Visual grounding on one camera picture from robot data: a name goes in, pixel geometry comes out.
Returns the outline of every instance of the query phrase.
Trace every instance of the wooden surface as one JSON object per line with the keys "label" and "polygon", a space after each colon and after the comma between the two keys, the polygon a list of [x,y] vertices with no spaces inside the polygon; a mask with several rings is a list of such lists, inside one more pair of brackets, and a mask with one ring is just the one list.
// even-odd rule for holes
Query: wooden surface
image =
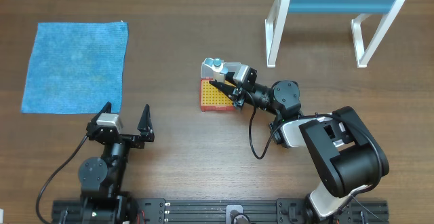
{"label": "wooden surface", "polygon": [[[72,153],[93,115],[21,114],[38,22],[128,22],[121,117],[135,133],[151,105],[156,139],[132,150],[123,189],[138,198],[275,200],[303,198],[319,182],[306,149],[272,144],[261,161],[248,145],[252,108],[202,113],[200,64],[242,62],[257,82],[300,84],[306,114],[351,105],[383,148],[390,173],[359,199],[389,202],[392,223],[434,218],[434,0],[407,0],[366,69],[357,69],[354,15],[291,14],[277,57],[265,65],[264,19],[274,0],[0,0],[0,208],[6,223],[38,223],[37,194]],[[367,43],[379,17],[363,22]],[[259,112],[261,149],[272,115]],[[79,165],[102,153],[87,142],[47,188],[41,210],[80,194]]]}

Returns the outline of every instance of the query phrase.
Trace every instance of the blue cloth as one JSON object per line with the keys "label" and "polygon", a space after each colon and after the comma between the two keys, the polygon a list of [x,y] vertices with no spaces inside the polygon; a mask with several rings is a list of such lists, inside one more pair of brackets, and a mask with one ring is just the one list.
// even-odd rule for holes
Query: blue cloth
{"label": "blue cloth", "polygon": [[21,112],[118,113],[127,40],[126,22],[38,24]]}

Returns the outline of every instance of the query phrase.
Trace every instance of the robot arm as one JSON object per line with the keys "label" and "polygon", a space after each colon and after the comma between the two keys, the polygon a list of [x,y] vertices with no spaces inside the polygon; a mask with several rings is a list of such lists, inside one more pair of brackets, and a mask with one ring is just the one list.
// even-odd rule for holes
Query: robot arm
{"label": "robot arm", "polygon": [[[389,173],[386,155],[351,107],[331,114],[305,117],[295,81],[278,81],[271,88],[256,83],[256,70],[223,62],[229,69],[224,81],[210,81],[241,109],[246,102],[276,115],[272,136],[283,147],[307,147],[321,182],[306,199],[307,223],[320,223],[340,214],[347,202],[372,190]],[[339,147],[354,142],[343,150]]]}

